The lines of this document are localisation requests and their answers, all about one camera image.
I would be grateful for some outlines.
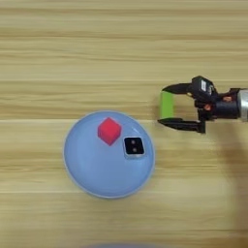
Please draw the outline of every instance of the wooden table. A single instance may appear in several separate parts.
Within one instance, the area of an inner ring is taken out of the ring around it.
[[[201,136],[156,122],[166,85],[248,86],[247,25],[238,0],[1,0],[0,247],[248,247],[248,124]],[[64,169],[68,131],[100,109],[132,115],[156,146],[153,177],[120,201],[84,194]]]

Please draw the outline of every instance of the wood grain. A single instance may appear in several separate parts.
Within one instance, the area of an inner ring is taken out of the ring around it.
[[[247,24],[247,1],[0,1],[0,247],[248,247],[247,125],[156,122],[166,85],[247,87]],[[175,107],[196,117],[189,98]],[[156,147],[151,180],[124,200],[84,194],[64,169],[68,131],[99,109],[132,115]]]

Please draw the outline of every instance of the red cube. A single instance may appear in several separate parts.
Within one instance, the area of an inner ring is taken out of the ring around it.
[[[114,144],[120,133],[121,126],[109,117],[98,127],[98,137],[108,145]]]

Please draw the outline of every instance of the robotic arm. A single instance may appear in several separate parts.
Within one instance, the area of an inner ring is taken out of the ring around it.
[[[198,76],[190,83],[167,86],[163,91],[171,94],[185,94],[195,100],[199,121],[186,121],[181,118],[163,118],[158,122],[167,127],[195,131],[205,134],[205,122],[215,119],[238,119],[248,121],[248,89],[231,88],[227,93],[218,93],[214,84],[207,78]]]

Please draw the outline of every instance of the plate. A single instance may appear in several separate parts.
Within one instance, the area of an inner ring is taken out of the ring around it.
[[[98,137],[98,126],[108,117],[122,127],[119,139],[108,145]],[[142,139],[144,154],[129,157],[124,139]],[[152,140],[134,118],[116,111],[98,111],[78,121],[64,145],[64,162],[69,176],[85,192],[100,198],[123,198],[137,192],[155,166]]]

